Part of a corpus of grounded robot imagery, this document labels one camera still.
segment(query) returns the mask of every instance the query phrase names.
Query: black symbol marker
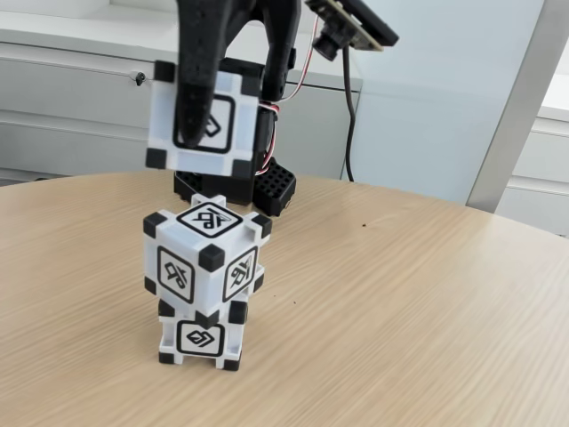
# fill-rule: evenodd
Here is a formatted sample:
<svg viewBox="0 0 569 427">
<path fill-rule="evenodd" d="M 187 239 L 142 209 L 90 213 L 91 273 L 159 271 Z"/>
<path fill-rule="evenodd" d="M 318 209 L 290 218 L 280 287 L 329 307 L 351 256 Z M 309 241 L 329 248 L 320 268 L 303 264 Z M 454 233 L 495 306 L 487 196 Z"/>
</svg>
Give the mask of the black symbol marker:
<svg viewBox="0 0 569 427">
<path fill-rule="evenodd" d="M 247 261 L 240 262 L 231 272 L 231 277 L 235 279 L 231 284 L 231 287 L 241 285 L 243 280 L 249 277 L 249 274 L 251 273 L 251 260 L 252 257 L 250 256 L 247 258 Z"/>
<path fill-rule="evenodd" d="M 219 132 L 221 132 L 220 124 L 217 122 L 217 120 L 215 120 L 215 117 L 210 116 L 209 120 L 207 121 L 207 126 L 205 128 L 205 134 L 209 138 L 213 138 Z"/>
<path fill-rule="evenodd" d="M 192 221 L 203 222 L 204 228 L 207 230 L 217 229 L 221 227 L 223 222 L 231 221 L 231 218 L 211 209 L 211 207 L 208 207 L 207 211 L 208 212 L 200 212 L 197 218 L 194 218 Z"/>
<path fill-rule="evenodd" d="M 176 284 L 180 287 L 180 289 L 186 287 L 188 280 L 186 279 L 185 270 L 182 270 L 180 267 L 174 265 L 173 262 L 168 262 L 164 267 L 168 273 L 168 280 L 175 278 Z"/>
<path fill-rule="evenodd" d="M 215 338 L 213 338 L 207 332 L 194 331 L 191 334 L 188 334 L 187 337 L 192 343 L 197 345 L 199 348 L 203 348 L 207 344 L 210 344 L 210 343 L 215 341 Z"/>
</svg>

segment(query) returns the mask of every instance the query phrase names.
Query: white shelf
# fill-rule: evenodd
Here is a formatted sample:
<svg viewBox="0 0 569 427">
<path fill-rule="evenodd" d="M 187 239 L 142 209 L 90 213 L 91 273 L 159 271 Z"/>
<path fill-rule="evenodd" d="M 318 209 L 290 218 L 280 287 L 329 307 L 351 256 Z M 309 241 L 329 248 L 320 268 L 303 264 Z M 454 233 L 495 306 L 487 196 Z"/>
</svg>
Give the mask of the white shelf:
<svg viewBox="0 0 569 427">
<path fill-rule="evenodd" d="M 309 35 L 296 40 L 298 60 L 289 75 L 295 83 L 300 75 Z M 0 41 L 77 52 L 88 52 L 134 60 L 169 60 L 178 57 L 178 17 L 175 13 L 110 5 L 82 19 L 28 13 L 0 12 Z M 264 63 L 267 55 L 264 28 L 247 26 L 229 47 L 228 56 Z M 334 62 L 312 57 L 307 85 L 343 88 L 341 58 Z M 362 80 L 352 67 L 352 89 Z"/>
<path fill-rule="evenodd" d="M 553 76 L 538 117 L 569 122 L 569 75 Z"/>
</svg>

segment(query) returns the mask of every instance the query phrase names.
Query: wooden table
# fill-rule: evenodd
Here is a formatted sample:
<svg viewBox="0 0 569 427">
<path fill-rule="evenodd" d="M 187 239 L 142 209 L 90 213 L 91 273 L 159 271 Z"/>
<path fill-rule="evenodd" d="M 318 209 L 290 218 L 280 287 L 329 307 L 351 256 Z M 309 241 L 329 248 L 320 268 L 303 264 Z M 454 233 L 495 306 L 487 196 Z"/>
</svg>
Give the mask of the wooden table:
<svg viewBox="0 0 569 427">
<path fill-rule="evenodd" d="M 569 425 L 568 241 L 304 178 L 228 373 L 157 361 L 142 218 L 186 207 L 168 172 L 0 189 L 1 426 Z"/>
</svg>

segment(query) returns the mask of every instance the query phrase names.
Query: printed icon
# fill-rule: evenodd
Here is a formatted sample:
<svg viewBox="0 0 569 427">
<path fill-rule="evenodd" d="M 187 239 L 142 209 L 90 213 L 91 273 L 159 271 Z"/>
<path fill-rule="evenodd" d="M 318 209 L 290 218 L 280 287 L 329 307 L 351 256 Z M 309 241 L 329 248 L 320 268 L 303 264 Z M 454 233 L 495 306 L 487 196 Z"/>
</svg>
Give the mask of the printed icon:
<svg viewBox="0 0 569 427">
<path fill-rule="evenodd" d="M 204 228 L 211 230 L 221 227 L 223 222 L 231 221 L 231 218 L 219 211 L 208 208 L 206 212 L 200 212 L 197 218 L 194 218 L 192 221 L 202 221 L 204 222 Z"/>
<path fill-rule="evenodd" d="M 214 203 L 203 203 L 182 213 L 178 221 L 207 238 L 216 238 L 233 229 L 243 219 Z"/>
<path fill-rule="evenodd" d="M 199 348 L 203 348 L 215 341 L 215 339 L 205 331 L 194 331 L 191 334 L 188 334 L 188 339 Z"/>
<path fill-rule="evenodd" d="M 228 266 L 223 286 L 224 302 L 239 294 L 252 283 L 257 268 L 257 251 L 257 246 L 253 247 Z"/>
<path fill-rule="evenodd" d="M 179 266 L 174 265 L 173 262 L 168 262 L 165 265 L 165 268 L 168 273 L 168 280 L 174 278 L 180 289 L 184 289 L 188 283 L 188 280 L 186 279 L 186 271 Z"/>
<path fill-rule="evenodd" d="M 205 134 L 208 136 L 208 138 L 213 138 L 219 132 L 221 132 L 220 124 L 218 123 L 217 120 L 215 120 L 214 116 L 210 116 L 209 120 L 207 121 L 207 126 L 205 128 Z"/>
<path fill-rule="evenodd" d="M 254 253 L 247 255 L 247 259 L 240 262 L 233 271 L 231 271 L 231 277 L 234 279 L 231 284 L 231 288 L 234 286 L 239 286 L 243 283 L 246 278 L 252 275 L 251 265 L 254 261 Z"/>
<path fill-rule="evenodd" d="M 180 320 L 176 326 L 176 349 L 182 354 L 218 358 L 223 354 L 225 328 L 215 325 L 207 331 L 191 320 Z"/>
<path fill-rule="evenodd" d="M 194 267 L 163 246 L 158 247 L 158 282 L 185 302 L 194 301 Z"/>
</svg>

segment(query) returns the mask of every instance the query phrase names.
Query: black cable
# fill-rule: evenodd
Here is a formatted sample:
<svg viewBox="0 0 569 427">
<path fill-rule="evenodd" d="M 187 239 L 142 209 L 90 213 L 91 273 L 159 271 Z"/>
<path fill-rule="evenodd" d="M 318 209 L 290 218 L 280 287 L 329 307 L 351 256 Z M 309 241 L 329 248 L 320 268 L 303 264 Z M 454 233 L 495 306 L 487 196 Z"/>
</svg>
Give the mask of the black cable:
<svg viewBox="0 0 569 427">
<path fill-rule="evenodd" d="M 349 111 L 348 141 L 346 142 L 346 172 L 348 172 L 348 179 L 351 182 L 354 182 L 350 156 L 352 151 L 352 138 L 354 137 L 354 128 L 356 127 L 356 111 L 354 110 L 354 102 L 352 101 L 352 88 L 349 78 L 349 45 L 344 47 L 341 53 L 342 61 L 344 63 L 344 90 L 346 91 L 346 102 L 348 103 Z"/>
</svg>

